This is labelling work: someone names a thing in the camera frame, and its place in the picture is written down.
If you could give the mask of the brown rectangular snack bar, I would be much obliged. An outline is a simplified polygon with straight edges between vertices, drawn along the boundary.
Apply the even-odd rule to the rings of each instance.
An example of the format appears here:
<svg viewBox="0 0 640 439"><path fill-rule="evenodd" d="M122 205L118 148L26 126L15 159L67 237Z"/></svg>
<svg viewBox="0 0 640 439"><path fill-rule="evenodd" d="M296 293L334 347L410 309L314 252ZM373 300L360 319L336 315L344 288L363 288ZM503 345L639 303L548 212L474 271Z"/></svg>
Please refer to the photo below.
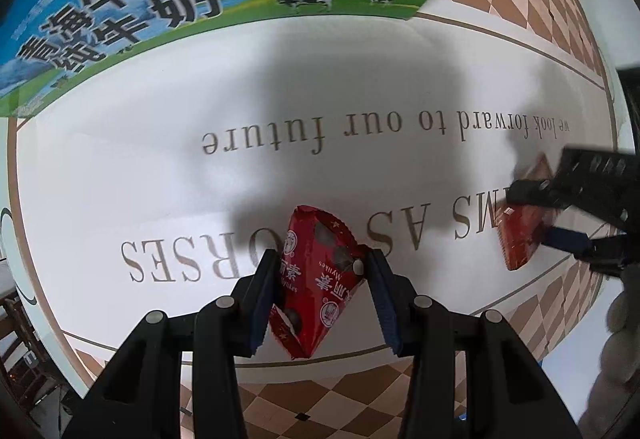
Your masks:
<svg viewBox="0 0 640 439"><path fill-rule="evenodd" d="M555 224L559 209L515 205L507 199L496 206L497 228L506 269L524 267L544 238L544 232Z"/></svg>

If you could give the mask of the small red candy packet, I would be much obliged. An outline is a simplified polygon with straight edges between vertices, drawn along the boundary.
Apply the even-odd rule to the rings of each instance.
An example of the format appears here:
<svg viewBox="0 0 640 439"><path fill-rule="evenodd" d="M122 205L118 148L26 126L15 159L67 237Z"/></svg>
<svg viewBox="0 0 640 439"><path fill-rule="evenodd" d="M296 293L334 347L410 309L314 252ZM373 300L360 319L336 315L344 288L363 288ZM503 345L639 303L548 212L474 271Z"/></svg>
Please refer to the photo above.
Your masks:
<svg viewBox="0 0 640 439"><path fill-rule="evenodd" d="M299 205L281 254L283 295L273 303L271 332L293 360L309 359L363 280L363 247L345 223Z"/></svg>

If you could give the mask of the checkered white table mat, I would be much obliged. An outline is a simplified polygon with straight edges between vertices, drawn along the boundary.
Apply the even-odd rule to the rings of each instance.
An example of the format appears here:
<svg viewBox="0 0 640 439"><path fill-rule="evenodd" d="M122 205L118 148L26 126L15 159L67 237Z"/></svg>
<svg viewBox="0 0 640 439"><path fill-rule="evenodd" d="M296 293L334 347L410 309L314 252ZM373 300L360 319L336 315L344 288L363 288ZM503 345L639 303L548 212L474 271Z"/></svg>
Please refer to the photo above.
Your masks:
<svg viewBox="0 0 640 439"><path fill-rule="evenodd" d="M537 358L600 291L582 263L502 257L496 206L563 146L617 142L587 0L427 0L408 18L293 15L201 32L1 114L3 250L85 393L146 312L191 313L335 214L419 292L502 312Z"/></svg>

